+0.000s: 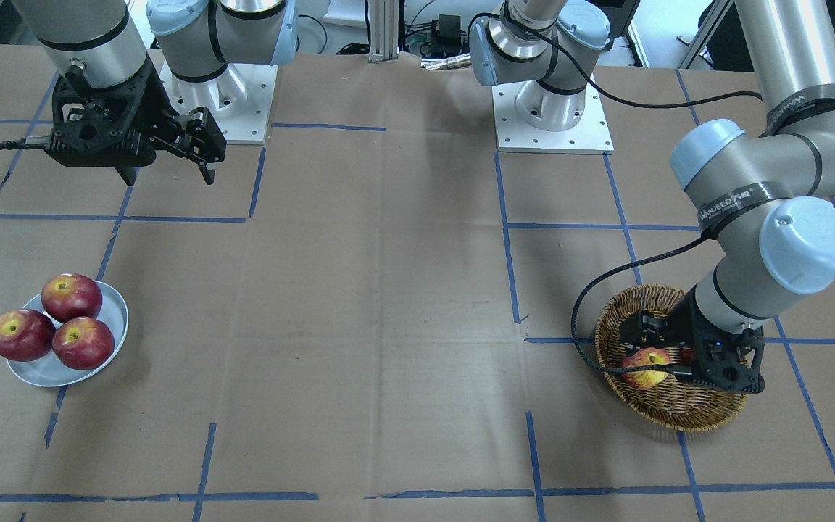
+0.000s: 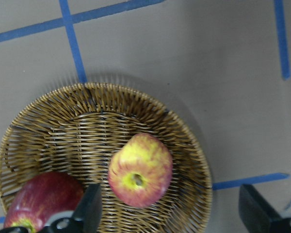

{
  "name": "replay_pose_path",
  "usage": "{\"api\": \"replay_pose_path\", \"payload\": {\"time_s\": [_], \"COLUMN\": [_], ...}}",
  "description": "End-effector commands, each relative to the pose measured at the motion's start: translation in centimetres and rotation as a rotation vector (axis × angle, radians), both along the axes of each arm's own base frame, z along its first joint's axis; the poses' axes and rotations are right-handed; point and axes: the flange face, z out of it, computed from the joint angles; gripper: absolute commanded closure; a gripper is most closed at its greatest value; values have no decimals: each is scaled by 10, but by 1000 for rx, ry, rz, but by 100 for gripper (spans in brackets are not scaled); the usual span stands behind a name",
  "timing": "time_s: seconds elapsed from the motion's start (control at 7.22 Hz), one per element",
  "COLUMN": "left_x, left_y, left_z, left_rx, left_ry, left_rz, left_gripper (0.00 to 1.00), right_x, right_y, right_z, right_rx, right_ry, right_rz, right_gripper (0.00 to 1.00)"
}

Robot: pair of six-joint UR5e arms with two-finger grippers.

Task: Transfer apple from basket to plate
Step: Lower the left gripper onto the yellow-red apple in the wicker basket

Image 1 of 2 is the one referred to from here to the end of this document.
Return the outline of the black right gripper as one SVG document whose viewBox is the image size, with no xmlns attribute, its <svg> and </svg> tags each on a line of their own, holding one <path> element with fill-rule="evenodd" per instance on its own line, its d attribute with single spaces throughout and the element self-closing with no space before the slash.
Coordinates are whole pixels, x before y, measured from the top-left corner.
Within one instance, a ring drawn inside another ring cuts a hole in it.
<svg viewBox="0 0 835 522">
<path fill-rule="evenodd" d="M 57 80 L 51 109 L 46 154 L 67 167 L 112 167 L 128 187 L 158 151 L 196 163 L 206 185 L 225 159 L 228 142 L 212 113 L 199 107 L 179 115 L 149 57 L 110 87 L 92 86 L 82 63 L 73 62 Z"/>
</svg>

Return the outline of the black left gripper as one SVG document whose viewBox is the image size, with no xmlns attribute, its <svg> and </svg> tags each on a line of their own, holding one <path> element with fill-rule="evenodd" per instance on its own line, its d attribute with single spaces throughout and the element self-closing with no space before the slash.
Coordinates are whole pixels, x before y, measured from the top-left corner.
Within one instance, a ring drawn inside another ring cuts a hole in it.
<svg viewBox="0 0 835 522">
<path fill-rule="evenodd" d="M 633 355 L 644 347 L 676 348 L 678 353 L 680 347 L 690 347 L 695 350 L 691 365 L 666 365 L 667 373 L 679 382 L 734 394 L 762 392 L 762 328 L 742 326 L 740 333 L 719 329 L 703 316 L 694 294 L 690 290 L 661 318 L 647 310 L 637 310 L 626 318 L 619 328 L 626 354 Z"/>
</svg>

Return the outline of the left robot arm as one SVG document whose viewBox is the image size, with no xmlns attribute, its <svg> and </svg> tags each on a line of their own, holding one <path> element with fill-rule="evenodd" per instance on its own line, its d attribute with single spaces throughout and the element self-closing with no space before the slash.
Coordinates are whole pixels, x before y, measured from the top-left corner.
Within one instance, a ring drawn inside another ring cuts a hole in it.
<svg viewBox="0 0 835 522">
<path fill-rule="evenodd" d="M 765 132 L 751 138 L 727 119 L 698 125 L 677 142 L 670 167 L 698 212 L 700 237 L 686 246 L 607 271 L 590 281 L 571 311 L 571 341 L 593 369 L 629 376 L 659 371 L 679 382 L 734 394 L 763 390 L 763 325 L 835 280 L 835 33 L 826 1 L 735 1 L 761 93 L 735 91 L 679 104 L 621 98 L 592 80 L 592 34 L 573 1 L 504 1 L 498 14 L 468 26 L 477 81 L 532 82 L 519 110 L 536 128 L 577 122 L 569 109 L 586 85 L 614 102 L 675 109 L 755 96 L 768 109 Z M 679 348 L 683 363 L 607 367 L 579 344 L 584 297 L 606 278 L 716 240 L 725 257 L 666 316 L 637 310 L 619 327 L 632 355 L 646 347 Z"/>
</svg>

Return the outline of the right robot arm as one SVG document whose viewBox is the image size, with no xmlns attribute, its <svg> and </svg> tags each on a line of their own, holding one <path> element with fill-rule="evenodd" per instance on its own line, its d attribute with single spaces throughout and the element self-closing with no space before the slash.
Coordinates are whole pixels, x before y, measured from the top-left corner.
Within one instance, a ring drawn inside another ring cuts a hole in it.
<svg viewBox="0 0 835 522">
<path fill-rule="evenodd" d="M 241 64 L 291 63 L 293 1 L 149 1 L 163 82 L 123 1 L 17 1 L 55 64 L 52 128 L 38 144 L 66 167 L 110 167 L 127 185 L 159 151 L 195 163 L 207 184 L 225 159 L 220 119 L 251 96 Z"/>
</svg>

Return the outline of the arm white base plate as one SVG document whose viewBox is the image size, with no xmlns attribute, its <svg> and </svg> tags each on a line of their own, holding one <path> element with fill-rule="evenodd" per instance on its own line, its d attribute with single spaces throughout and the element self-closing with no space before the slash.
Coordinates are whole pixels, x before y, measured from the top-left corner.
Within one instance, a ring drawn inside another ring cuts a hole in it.
<svg viewBox="0 0 835 522">
<path fill-rule="evenodd" d="M 555 94 L 535 80 L 491 87 L 501 152 L 604 154 L 614 151 L 599 92 L 586 85 Z"/>
<path fill-rule="evenodd" d="M 165 64 L 160 79 L 182 115 L 204 107 L 229 144 L 261 146 L 269 128 L 278 70 L 274 65 L 229 64 L 215 79 L 190 83 L 173 76 Z"/>
</svg>

